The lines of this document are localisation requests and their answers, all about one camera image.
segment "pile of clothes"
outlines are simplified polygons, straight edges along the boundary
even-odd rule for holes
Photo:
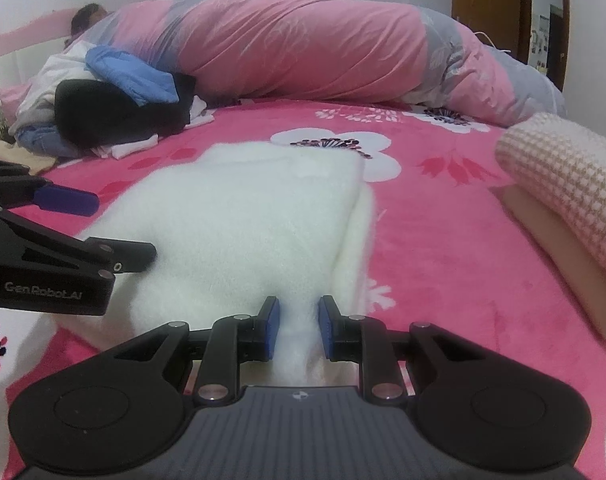
[[[32,79],[0,159],[48,169],[58,158],[122,158],[159,137],[213,120],[194,96],[195,79],[161,72],[111,46],[77,41],[50,56]]]

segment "person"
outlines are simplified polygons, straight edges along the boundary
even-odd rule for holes
[[[70,43],[76,40],[88,28],[100,22],[108,15],[109,12],[100,4],[87,4],[85,7],[77,10],[70,23],[70,38],[65,41],[65,47],[67,48]]]

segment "pink comforter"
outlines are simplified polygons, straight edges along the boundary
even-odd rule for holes
[[[397,330],[416,320],[436,323],[576,387],[593,416],[577,466],[590,479],[606,480],[606,342],[594,335],[549,259],[491,193],[510,183],[494,161],[500,133],[439,110],[401,113],[282,100],[219,110],[213,123],[147,152],[120,161],[86,160],[48,176],[96,192],[105,208],[151,171],[190,162],[215,142],[340,146],[337,140],[357,140],[370,157],[366,180],[378,207],[371,315]],[[20,212],[68,234],[91,221],[34,207]],[[12,327],[0,330],[0,336],[10,335]],[[10,337],[8,353],[20,352],[19,343]],[[59,330],[41,364],[7,389],[8,400],[92,353]],[[18,468],[12,449],[8,474]]]
[[[157,0],[81,39],[197,78],[197,94],[445,106],[512,125],[564,114],[545,76],[430,9],[362,0]]]

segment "white headboard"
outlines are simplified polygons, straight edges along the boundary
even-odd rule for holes
[[[0,34],[0,88],[27,82],[52,54],[62,52],[77,9],[57,10]]]

